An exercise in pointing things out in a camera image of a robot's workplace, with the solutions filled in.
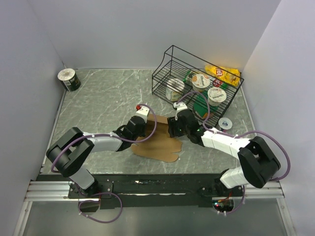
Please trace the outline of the brown cardboard box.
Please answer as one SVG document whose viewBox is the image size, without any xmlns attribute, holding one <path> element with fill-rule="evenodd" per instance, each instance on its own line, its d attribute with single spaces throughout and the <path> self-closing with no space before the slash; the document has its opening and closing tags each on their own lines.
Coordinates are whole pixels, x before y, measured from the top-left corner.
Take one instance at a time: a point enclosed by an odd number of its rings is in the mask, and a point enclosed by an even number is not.
<svg viewBox="0 0 315 236">
<path fill-rule="evenodd" d="M 156 116 L 157 127 L 151 138 L 144 142 L 132 144 L 134 154 L 164 162 L 174 162 L 179 158 L 182 142 L 171 138 L 168 133 L 167 117 Z"/>
</svg>

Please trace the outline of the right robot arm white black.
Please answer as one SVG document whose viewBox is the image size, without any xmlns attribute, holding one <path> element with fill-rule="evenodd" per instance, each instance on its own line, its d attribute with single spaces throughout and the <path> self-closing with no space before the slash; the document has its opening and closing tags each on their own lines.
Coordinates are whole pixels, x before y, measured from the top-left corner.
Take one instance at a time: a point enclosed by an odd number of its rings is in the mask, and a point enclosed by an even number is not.
<svg viewBox="0 0 315 236">
<path fill-rule="evenodd" d="M 199 124 L 192 111 L 181 110 L 167 119 L 171 138 L 187 136 L 194 144 L 222 151 L 240 162 L 240 167 L 223 171 L 215 184 L 216 192 L 226 196 L 232 188 L 250 184 L 262 188 L 281 164 L 262 137 L 229 137 L 217 129 Z"/>
</svg>

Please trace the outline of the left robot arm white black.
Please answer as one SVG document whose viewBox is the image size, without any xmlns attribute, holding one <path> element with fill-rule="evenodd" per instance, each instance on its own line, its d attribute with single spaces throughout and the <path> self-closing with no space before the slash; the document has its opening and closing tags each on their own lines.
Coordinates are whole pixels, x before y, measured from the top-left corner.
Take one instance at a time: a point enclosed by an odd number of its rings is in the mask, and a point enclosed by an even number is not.
<svg viewBox="0 0 315 236">
<path fill-rule="evenodd" d="M 98 181 L 83 167 L 88 155 L 92 152 L 119 152 L 129 148 L 138 137 L 145 136 L 146 123 L 147 118 L 135 115 L 126 125 L 105 136 L 84 133 L 73 127 L 48 148 L 46 156 L 53 168 L 63 177 L 70 178 L 85 197 L 91 198 L 98 191 Z"/>
</svg>

